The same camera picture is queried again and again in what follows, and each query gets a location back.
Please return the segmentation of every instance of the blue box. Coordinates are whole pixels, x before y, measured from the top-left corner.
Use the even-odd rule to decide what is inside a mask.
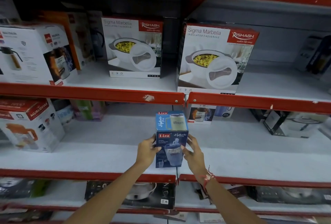
[[[181,145],[186,146],[187,121],[183,111],[165,111],[156,114],[156,168],[180,167],[183,160]]]

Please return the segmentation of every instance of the bracelet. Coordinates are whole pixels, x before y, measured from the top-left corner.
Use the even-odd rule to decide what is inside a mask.
[[[211,173],[211,172],[209,172],[209,168],[210,168],[210,165],[209,165],[208,170],[207,170],[208,174],[206,174],[206,175],[200,175],[201,178],[204,178],[203,189],[204,189],[206,192],[207,192],[207,190],[206,190],[206,185],[207,185],[207,183],[209,182],[209,180],[210,180],[211,178],[215,178],[214,174]]]

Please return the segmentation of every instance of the person's right hand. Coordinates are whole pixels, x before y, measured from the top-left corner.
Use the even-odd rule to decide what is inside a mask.
[[[204,181],[202,176],[208,174],[205,167],[204,154],[198,145],[197,139],[191,134],[188,134],[187,143],[192,148],[193,152],[189,151],[186,147],[181,146],[184,153],[184,159],[187,160],[188,167],[193,172],[197,181],[202,184]]]

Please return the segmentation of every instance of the plastic wrapped package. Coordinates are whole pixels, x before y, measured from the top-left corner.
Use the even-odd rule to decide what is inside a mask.
[[[258,202],[289,204],[331,204],[331,189],[290,187],[247,187]]]
[[[50,180],[0,177],[0,198],[40,197],[45,194],[49,183]]]

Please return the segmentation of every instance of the finger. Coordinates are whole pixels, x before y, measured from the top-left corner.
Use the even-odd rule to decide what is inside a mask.
[[[152,149],[152,151],[155,152],[155,153],[158,153],[161,149],[162,149],[162,147],[154,147]]]
[[[191,151],[189,151],[189,150],[187,150],[187,148],[186,147],[184,147],[184,146],[180,146],[180,148],[183,150],[183,154],[184,155],[193,155],[193,153],[191,152]]]
[[[192,141],[192,143],[195,147],[200,148],[196,138],[194,138],[191,134],[188,134],[188,137],[190,138],[190,140]]]
[[[193,145],[192,141],[189,138],[187,138],[187,141],[186,142],[192,148],[192,150],[195,151],[195,146]]]
[[[153,134],[153,136],[151,136],[150,138],[146,139],[150,144],[153,144],[153,142],[155,141],[156,138],[156,134]]]

